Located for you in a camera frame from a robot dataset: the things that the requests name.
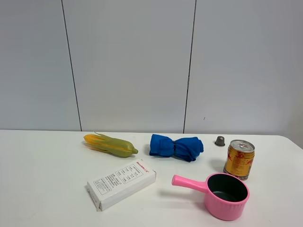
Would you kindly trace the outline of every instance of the cardboard box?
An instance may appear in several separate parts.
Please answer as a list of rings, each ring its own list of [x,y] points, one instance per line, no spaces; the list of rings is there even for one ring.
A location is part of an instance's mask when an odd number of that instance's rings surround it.
[[[88,181],[87,189],[97,211],[102,211],[155,181],[156,172],[137,159]]]

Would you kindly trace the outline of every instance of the pink pot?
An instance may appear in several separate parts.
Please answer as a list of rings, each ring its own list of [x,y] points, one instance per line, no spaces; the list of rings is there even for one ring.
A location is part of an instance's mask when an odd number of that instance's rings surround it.
[[[174,175],[171,184],[205,193],[204,202],[208,211],[226,221],[240,217],[250,197],[248,187],[229,174],[213,174],[205,182]]]

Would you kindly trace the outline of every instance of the blue cloth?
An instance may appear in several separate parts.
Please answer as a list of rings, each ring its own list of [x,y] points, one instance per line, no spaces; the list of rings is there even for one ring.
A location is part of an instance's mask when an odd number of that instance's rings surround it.
[[[195,161],[204,151],[203,143],[197,137],[181,138],[173,141],[171,138],[153,134],[151,136],[151,156],[176,156],[187,162]]]

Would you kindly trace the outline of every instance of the small metal cap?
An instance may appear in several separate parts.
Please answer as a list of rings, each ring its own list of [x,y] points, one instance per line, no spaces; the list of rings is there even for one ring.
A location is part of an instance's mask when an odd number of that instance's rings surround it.
[[[218,147],[224,147],[225,146],[224,137],[223,136],[218,136],[217,140],[215,142],[215,145],[217,145]]]

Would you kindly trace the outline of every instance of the gold can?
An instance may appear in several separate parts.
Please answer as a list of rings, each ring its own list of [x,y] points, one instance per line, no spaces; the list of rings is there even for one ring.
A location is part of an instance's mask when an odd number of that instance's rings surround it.
[[[231,174],[240,180],[247,180],[254,156],[254,145],[245,140],[232,140],[228,147],[228,156],[223,172]]]

